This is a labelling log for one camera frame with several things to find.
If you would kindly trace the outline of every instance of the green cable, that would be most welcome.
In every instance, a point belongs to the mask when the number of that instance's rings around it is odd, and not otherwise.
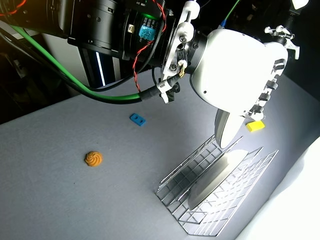
[[[94,91],[91,91],[85,85],[83,85],[78,79],[76,79],[70,72],[68,72],[68,70],[65,69],[60,62],[58,62],[49,52],[47,52],[47,50],[45,50],[39,43],[37,43],[37,41],[35,41],[31,36],[29,36],[21,27],[12,26],[12,25],[11,27],[17,33],[19,33],[22,37],[24,37],[29,43],[31,43],[36,49],[38,49],[45,57],[47,57],[49,61],[52,62],[58,69],[60,69],[60,71],[64,73],[74,84],[76,84],[79,88],[81,88],[83,91],[87,92],[88,94],[94,95],[102,99],[115,100],[115,101],[134,100],[134,99],[140,98],[140,95],[138,93],[125,95],[125,96],[105,96],[105,95],[98,94]]]
[[[229,11],[228,15],[225,17],[224,20],[227,20],[229,18],[230,14],[235,10],[235,8],[236,8],[236,6],[238,5],[239,2],[240,2],[240,0],[237,0],[235,2],[235,4],[233,5],[233,7],[231,8],[231,10]]]

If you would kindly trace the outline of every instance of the blue label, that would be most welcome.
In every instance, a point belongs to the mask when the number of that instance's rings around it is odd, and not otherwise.
[[[155,39],[156,30],[148,27],[148,26],[142,26],[140,28],[139,36],[140,38],[146,39],[148,41],[153,41]]]

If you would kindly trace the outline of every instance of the brown pastry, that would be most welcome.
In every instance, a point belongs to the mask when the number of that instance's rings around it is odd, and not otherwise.
[[[104,160],[102,154],[98,151],[91,151],[85,156],[85,162],[90,167],[99,166]]]

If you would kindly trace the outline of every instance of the table surface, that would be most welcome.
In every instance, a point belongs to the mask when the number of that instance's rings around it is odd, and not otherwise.
[[[138,80],[149,87],[151,73]],[[159,97],[110,105],[77,96],[0,125],[0,239],[203,239],[188,236],[155,195],[160,180],[214,133],[217,109],[188,77],[180,85],[167,105]],[[109,94],[135,91],[130,81]],[[132,113],[146,124],[134,124]],[[217,240],[240,233],[320,135],[319,102],[285,76],[265,114],[266,128],[243,126],[236,149],[279,154]],[[86,165],[90,151],[103,154],[102,165]]]

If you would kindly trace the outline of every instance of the metal wire basket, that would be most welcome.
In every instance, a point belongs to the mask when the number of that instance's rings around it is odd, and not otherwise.
[[[215,136],[211,136],[160,182],[156,195],[189,235],[218,236],[278,153],[277,150],[256,159],[263,147],[250,152],[219,187],[191,211],[188,206],[191,187],[241,139],[221,150]]]

